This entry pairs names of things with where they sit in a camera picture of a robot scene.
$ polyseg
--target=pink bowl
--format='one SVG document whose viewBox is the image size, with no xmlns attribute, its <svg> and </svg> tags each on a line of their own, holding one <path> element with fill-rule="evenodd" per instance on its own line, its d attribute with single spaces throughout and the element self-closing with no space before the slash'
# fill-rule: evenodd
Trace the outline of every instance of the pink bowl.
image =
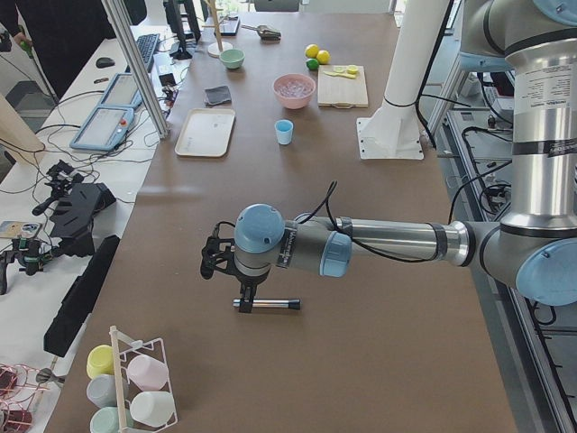
<svg viewBox="0 0 577 433">
<path fill-rule="evenodd" d="M 315 93 L 316 83 L 306 75 L 287 74 L 275 79 L 272 89 L 282 106 L 295 110 L 307 106 Z"/>
</svg>

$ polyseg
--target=wooden cutting board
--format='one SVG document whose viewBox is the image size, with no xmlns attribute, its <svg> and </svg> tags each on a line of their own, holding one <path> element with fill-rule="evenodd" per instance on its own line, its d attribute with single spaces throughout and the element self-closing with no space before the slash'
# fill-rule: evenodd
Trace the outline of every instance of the wooden cutting board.
<svg viewBox="0 0 577 433">
<path fill-rule="evenodd" d="M 318 105 L 349 108 L 369 106 L 364 67 L 359 66 L 357 78 L 330 77 L 323 71 L 332 72 L 334 65 L 321 65 L 318 69 Z"/>
</svg>

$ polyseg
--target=blue joint cap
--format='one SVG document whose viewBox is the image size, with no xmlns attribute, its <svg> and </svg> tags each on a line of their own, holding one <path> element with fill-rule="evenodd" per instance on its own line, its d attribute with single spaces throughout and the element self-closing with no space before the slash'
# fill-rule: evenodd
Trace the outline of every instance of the blue joint cap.
<svg viewBox="0 0 577 433">
<path fill-rule="evenodd" d="M 515 285 L 523 296 L 545 305 L 577 301 L 577 239 L 552 242 L 521 265 Z"/>
<path fill-rule="evenodd" d="M 332 232 L 325 244 L 319 273 L 327 277 L 342 277 L 346 274 L 353 253 L 353 242 L 347 235 Z"/>
<path fill-rule="evenodd" d="M 248 206 L 236 219 L 234 244 L 247 253 L 266 253 L 280 242 L 285 221 L 270 205 Z"/>
<path fill-rule="evenodd" d="M 533 0 L 533 3 L 553 21 L 577 26 L 577 3 L 574 0 Z"/>
<path fill-rule="evenodd" d="M 459 53 L 461 69 L 468 72 L 507 72 L 513 65 L 502 57 L 481 56 L 461 51 Z"/>
</svg>

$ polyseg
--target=yellow cup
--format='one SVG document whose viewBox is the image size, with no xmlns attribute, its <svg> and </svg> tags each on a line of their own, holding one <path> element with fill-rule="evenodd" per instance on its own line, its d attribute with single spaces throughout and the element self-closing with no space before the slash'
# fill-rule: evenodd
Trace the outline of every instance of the yellow cup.
<svg viewBox="0 0 577 433">
<path fill-rule="evenodd" d="M 87 374 L 94 379 L 100 374 L 114 374 L 112 347 L 98 345 L 90 351 L 87 360 Z"/>
</svg>

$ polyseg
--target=lemon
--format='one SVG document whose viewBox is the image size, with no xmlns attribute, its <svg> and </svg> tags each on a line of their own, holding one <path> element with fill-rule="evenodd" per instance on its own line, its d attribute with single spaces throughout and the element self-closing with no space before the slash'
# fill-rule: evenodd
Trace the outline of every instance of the lemon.
<svg viewBox="0 0 577 433">
<path fill-rule="evenodd" d="M 310 45 L 307 45 L 307 47 L 305 48 L 305 55 L 310 59 L 314 59 L 318 54 L 318 50 L 319 50 L 318 45 L 316 45 L 315 43 L 311 43 Z"/>
<path fill-rule="evenodd" d="M 357 74 L 357 73 L 359 72 L 359 67 L 358 67 L 357 65 L 349 65 L 349 66 L 346 67 L 346 71 L 347 71 L 349 74 L 355 75 L 355 74 Z"/>
<path fill-rule="evenodd" d="M 309 68 L 310 70 L 317 70 L 318 69 L 318 60 L 317 59 L 307 60 L 307 68 Z"/>
<path fill-rule="evenodd" d="M 331 60 L 331 54 L 327 50 L 321 50 L 316 55 L 316 59 L 321 65 L 326 65 Z"/>
</svg>

